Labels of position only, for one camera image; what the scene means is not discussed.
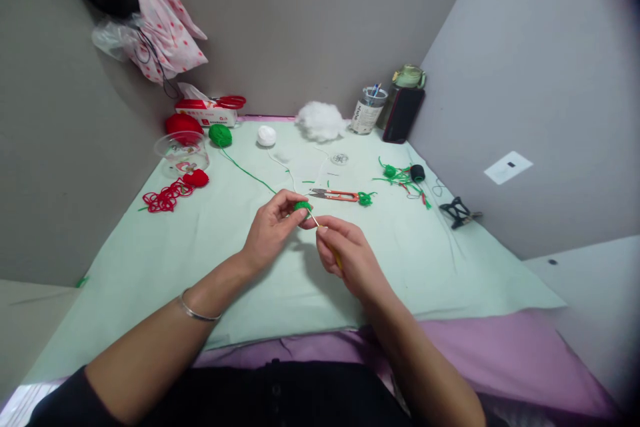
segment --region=red yarn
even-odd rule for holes
[[[196,131],[204,134],[204,131],[198,121],[186,113],[174,113],[165,122],[165,127],[167,128],[167,133],[175,133],[177,131]]]
[[[186,173],[182,180],[194,187],[204,187],[209,183],[209,176],[202,169],[196,169],[192,173]]]
[[[179,178],[169,187],[164,187],[160,193],[150,192],[142,197],[149,206],[151,213],[158,211],[173,211],[178,197],[189,197],[193,193],[193,186]]]

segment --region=electrical outlet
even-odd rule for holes
[[[486,169],[485,174],[498,185],[502,185],[532,165],[529,160],[525,159],[516,151],[513,151]]]

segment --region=green bottle cap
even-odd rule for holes
[[[425,72],[408,63],[395,72],[393,82],[398,87],[422,88],[425,86]]]

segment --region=black phone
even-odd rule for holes
[[[424,99],[425,91],[422,89],[401,88],[391,106],[382,140],[389,143],[405,143]]]

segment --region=hand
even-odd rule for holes
[[[316,232],[316,244],[327,272],[340,277],[361,302],[393,293],[358,226],[331,216],[317,217],[317,221],[322,227]],[[313,219],[308,219],[300,226],[306,230],[316,227]],[[342,270],[328,246],[340,255]]]
[[[273,263],[289,234],[309,214],[307,209],[293,211],[299,201],[309,199],[283,189],[258,209],[241,251],[254,270],[263,270]]]

